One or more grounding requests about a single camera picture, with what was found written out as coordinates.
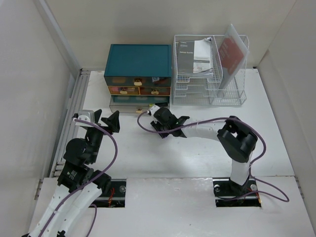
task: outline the cable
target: cable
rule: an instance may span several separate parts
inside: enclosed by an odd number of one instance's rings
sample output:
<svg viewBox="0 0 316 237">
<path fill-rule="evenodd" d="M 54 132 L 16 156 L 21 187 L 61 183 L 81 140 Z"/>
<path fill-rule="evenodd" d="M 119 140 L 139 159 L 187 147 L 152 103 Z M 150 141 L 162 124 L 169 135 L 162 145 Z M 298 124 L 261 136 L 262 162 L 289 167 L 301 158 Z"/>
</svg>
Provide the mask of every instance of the cable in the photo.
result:
<svg viewBox="0 0 316 237">
<path fill-rule="evenodd" d="M 92 207 L 92 206 L 94 207 L 94 217 L 93 217 L 93 220 L 92 220 L 92 223 L 91 223 L 89 232 L 88 232 L 88 234 L 86 235 L 86 237 L 89 237 L 89 235 L 90 235 L 90 233 L 91 233 L 91 231 L 92 231 L 92 228 L 93 228 L 93 226 L 94 226 L 95 219 L 97 218 L 98 208 L 97 208 L 97 206 L 96 206 L 95 204 L 91 204 L 90 207 Z"/>
<path fill-rule="evenodd" d="M 246 194 L 244 194 L 244 195 L 241 195 L 241 196 L 239 196 L 239 197 L 226 198 L 225 200 L 226 200 L 226 201 L 233 201 L 233 200 L 237 200 L 237 199 L 243 198 L 243 197 L 245 197 L 245 196 L 248 196 L 248 195 L 250 195 L 250 194 L 262 193 L 262 194 L 269 195 L 269 196 L 271 196 L 271 197 L 273 197 L 273 198 L 276 198 L 276 199 L 278 199 L 278 200 L 280 200 L 280 201 L 284 201 L 284 202 L 289 202 L 289 201 L 290 201 L 290 199 L 289 199 L 289 197 L 286 195 L 286 193 L 283 192 L 283 191 L 282 191 L 280 188 L 278 188 L 277 186 L 275 186 L 275 185 L 273 185 L 273 184 L 270 184 L 270 183 L 268 183 L 268 182 L 266 182 L 266 181 L 263 181 L 263 180 L 261 180 L 261 179 L 257 179 L 257 178 L 255 178 L 254 176 L 252 176 L 252 174 L 251 174 L 251 167 L 252 167 L 252 164 L 253 164 L 254 162 L 256 162 L 258 159 L 260 159 L 261 157 L 263 157 L 263 155 L 264 155 L 264 154 L 266 153 L 266 151 L 267 151 L 267 144 L 266 144 L 265 140 L 263 139 L 263 137 L 262 137 L 253 127 L 251 127 L 251 126 L 248 125 L 247 123 L 245 123 L 245 122 L 243 122 L 243 121 L 241 121 L 241 120 L 239 120 L 239 119 L 236 119 L 236 118 L 220 117 L 220 118 L 212 118 L 212 119 L 208 119 L 208 120 L 203 120 L 203 121 L 199 121 L 199 122 L 192 122 L 192 123 L 189 123 L 189 124 L 186 124 L 186 125 L 183 125 L 183 126 L 180 126 L 180 127 L 174 128 L 174 129 L 171 129 L 171 130 L 166 130 L 166 131 L 153 131 L 153 130 L 149 130 L 149 129 L 145 128 L 144 126 L 142 126 L 142 125 L 140 124 L 140 121 L 139 121 L 139 120 L 140 120 L 140 117 L 141 117 L 142 115 L 144 115 L 144 114 L 149 114 L 149 111 L 142 112 L 142 113 L 138 116 L 138 118 L 137 118 L 137 123 L 138 123 L 138 125 L 139 125 L 143 130 L 145 130 L 145 131 L 147 131 L 147 132 L 158 133 L 158 134 L 160 134 L 160 133 L 170 133 L 170 132 L 174 132 L 174 131 L 180 130 L 180 129 L 182 129 L 182 128 L 185 128 L 185 127 L 190 127 L 190 126 L 194 126 L 194 125 L 197 125 L 197 124 L 204 124 L 204 123 L 209 123 L 209 122 L 215 122 L 215 121 L 219 121 L 219 120 L 230 120 L 230 121 L 238 122 L 238 123 L 240 123 L 240 124 L 242 124 L 242 125 L 248 127 L 250 130 L 252 130 L 253 133 L 255 133 L 255 134 L 258 136 L 258 138 L 261 140 L 262 145 L 263 145 L 263 150 L 262 150 L 261 154 L 250 162 L 249 176 L 250 176 L 251 178 L 253 178 L 254 180 L 258 181 L 258 182 L 264 183 L 264 184 L 266 184 L 266 185 L 269 185 L 269 186 L 275 188 L 275 189 L 278 190 L 280 193 L 282 193 L 282 194 L 285 196 L 286 199 L 281 199 L 281 198 L 279 198 L 279 197 L 277 197 L 277 196 L 275 196 L 275 195 L 273 195 L 273 194 L 269 194 L 269 193 L 267 193 L 267 192 L 265 192 L 265 191 L 252 191 L 252 192 L 246 193 Z"/>
<path fill-rule="evenodd" d="M 101 132 L 103 132 L 105 135 L 109 136 L 109 138 L 113 141 L 114 144 L 114 148 L 115 148 L 115 154 L 113 157 L 113 160 L 111 161 L 111 163 L 104 169 L 102 170 L 99 174 L 97 174 L 94 178 L 92 178 L 91 180 L 89 180 L 87 183 L 85 183 L 84 185 L 79 186 L 76 190 L 72 191 L 71 193 L 69 193 L 64 199 L 61 200 L 61 202 L 57 205 L 57 207 L 55 208 L 54 212 L 51 214 L 51 216 L 49 217 L 48 221 L 46 222 L 46 224 L 44 225 L 43 229 L 41 230 L 40 234 L 38 237 L 41 237 L 44 233 L 44 231 L 46 230 L 47 226 L 49 225 L 49 223 L 51 222 L 51 220 L 54 218 L 55 213 L 57 213 L 58 209 L 64 204 L 64 202 L 73 194 L 75 194 L 76 192 L 82 190 L 85 186 L 87 186 L 88 184 L 92 183 L 94 180 L 96 180 L 97 178 L 99 178 L 102 174 L 104 174 L 115 162 L 115 160 L 117 159 L 118 156 L 118 145 L 117 142 L 115 141 L 114 137 L 107 132 L 106 130 L 104 130 L 103 128 L 101 128 L 100 126 L 91 123 L 91 122 L 87 122 L 87 121 L 83 121 L 83 120 L 79 120 L 79 119 L 74 119 L 75 122 L 81 122 L 81 123 L 85 123 L 88 124 L 90 126 L 95 127 L 96 129 L 100 130 Z"/>
</svg>

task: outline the white table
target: white table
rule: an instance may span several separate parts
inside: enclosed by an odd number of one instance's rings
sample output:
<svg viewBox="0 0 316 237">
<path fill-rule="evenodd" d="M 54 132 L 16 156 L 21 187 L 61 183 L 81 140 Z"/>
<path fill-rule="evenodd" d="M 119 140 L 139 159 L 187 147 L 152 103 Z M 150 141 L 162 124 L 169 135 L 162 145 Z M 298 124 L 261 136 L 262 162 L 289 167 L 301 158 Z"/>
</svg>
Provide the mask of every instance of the white table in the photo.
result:
<svg viewBox="0 0 316 237">
<path fill-rule="evenodd" d="M 103 71 L 91 72 L 83 109 L 102 109 L 102 116 L 111 114 L 110 94 L 103 78 Z M 238 116 L 253 126 L 266 140 L 266 155 L 253 166 L 256 176 L 294 175 L 279 129 L 267 95 L 256 69 L 246 70 L 245 91 L 247 100 L 241 107 L 200 107 L 172 106 L 175 116 L 190 116 L 196 119 Z M 118 143 L 118 159 L 108 174 L 113 178 L 152 177 L 228 177 L 231 159 L 223 147 L 215 142 L 200 138 L 161 139 L 157 134 L 143 131 L 136 123 L 137 116 L 120 114 L 120 132 L 114 134 Z M 151 118 L 143 116 L 141 123 L 150 128 Z M 77 137 L 84 137 L 80 128 Z M 262 151 L 257 143 L 253 157 Z M 104 137 L 98 159 L 92 165 L 103 169 L 112 160 L 114 147 L 111 140 Z"/>
<path fill-rule="evenodd" d="M 111 111 L 104 72 L 91 72 L 84 109 Z M 289 203 L 260 195 L 262 208 L 216 208 L 211 177 L 227 177 L 231 159 L 219 143 L 206 139 L 168 137 L 143 131 L 136 115 L 120 114 L 121 130 L 114 137 L 118 159 L 107 172 L 127 178 L 125 208 L 99 208 L 90 237 L 315 237 L 276 120 L 257 70 L 246 71 L 247 101 L 240 108 L 171 106 L 177 116 L 209 119 L 235 115 L 252 125 L 267 142 L 267 153 L 253 166 L 253 174 L 264 176 L 284 190 Z M 151 119 L 141 119 L 150 128 Z M 83 137 L 80 129 L 77 137 Z M 258 143 L 254 157 L 262 150 Z M 93 168 L 103 169 L 112 160 L 113 144 L 104 137 Z M 39 221 L 56 186 L 46 178 L 42 185 L 30 230 Z M 281 197 L 269 186 L 259 190 Z M 94 210 L 87 210 L 69 237 L 85 237 Z"/>
</svg>

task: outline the white wire rack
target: white wire rack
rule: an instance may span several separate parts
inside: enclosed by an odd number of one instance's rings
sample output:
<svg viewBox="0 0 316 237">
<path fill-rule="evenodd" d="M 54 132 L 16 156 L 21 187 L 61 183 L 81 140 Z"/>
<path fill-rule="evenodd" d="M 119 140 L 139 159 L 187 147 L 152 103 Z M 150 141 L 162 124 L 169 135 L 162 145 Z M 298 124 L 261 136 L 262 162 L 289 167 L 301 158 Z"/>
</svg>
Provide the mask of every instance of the white wire rack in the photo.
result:
<svg viewBox="0 0 316 237">
<path fill-rule="evenodd" d="M 240 106 L 246 100 L 244 92 L 244 79 L 246 62 L 236 74 L 234 80 L 224 90 L 219 90 L 222 81 L 222 66 L 218 55 L 218 45 L 221 45 L 224 35 L 211 36 L 212 47 L 211 63 L 214 74 L 211 78 L 192 77 L 184 74 L 178 74 L 177 55 L 178 42 L 180 40 L 202 40 L 210 36 L 191 36 L 180 35 L 174 38 L 173 50 L 173 104 L 174 105 L 214 105 L 214 106 Z M 249 41 L 247 36 L 240 36 L 245 45 L 248 47 Z"/>
</svg>

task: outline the wall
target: wall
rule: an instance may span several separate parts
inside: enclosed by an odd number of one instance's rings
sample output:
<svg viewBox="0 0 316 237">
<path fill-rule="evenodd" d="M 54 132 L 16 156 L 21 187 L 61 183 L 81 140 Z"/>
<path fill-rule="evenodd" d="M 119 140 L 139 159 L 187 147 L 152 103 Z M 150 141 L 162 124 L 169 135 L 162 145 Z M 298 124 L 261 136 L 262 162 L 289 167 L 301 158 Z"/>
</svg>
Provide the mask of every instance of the wall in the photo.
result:
<svg viewBox="0 0 316 237">
<path fill-rule="evenodd" d="M 32 0 L 0 0 L 0 230 L 28 230 L 70 72 Z"/>
<path fill-rule="evenodd" d="M 233 23 L 257 66 L 295 0 L 47 0 L 84 68 L 105 68 L 111 43 L 172 43 L 176 34 L 224 34 Z"/>
<path fill-rule="evenodd" d="M 297 0 L 259 72 L 316 228 L 316 4 Z"/>
</svg>

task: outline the bolt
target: bolt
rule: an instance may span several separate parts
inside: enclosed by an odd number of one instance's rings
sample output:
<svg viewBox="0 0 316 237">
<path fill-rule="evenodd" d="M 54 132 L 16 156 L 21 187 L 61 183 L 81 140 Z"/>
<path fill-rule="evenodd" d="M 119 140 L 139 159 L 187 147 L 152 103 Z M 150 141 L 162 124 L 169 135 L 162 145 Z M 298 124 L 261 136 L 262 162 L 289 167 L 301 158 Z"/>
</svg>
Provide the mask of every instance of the bolt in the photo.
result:
<svg viewBox="0 0 316 237">
<path fill-rule="evenodd" d="M 121 192 L 121 193 L 125 193 L 125 191 L 126 191 L 126 187 L 125 186 L 120 186 L 120 188 L 119 188 L 119 191 Z"/>
<path fill-rule="evenodd" d="M 258 190 L 257 185 L 255 185 L 255 184 L 250 185 L 250 189 L 252 191 L 257 191 Z"/>
<path fill-rule="evenodd" d="M 214 185 L 214 190 L 215 190 L 215 192 L 218 193 L 219 191 L 221 191 L 221 190 L 220 190 L 220 186 L 219 186 L 218 184 L 215 184 L 215 185 Z"/>
</svg>

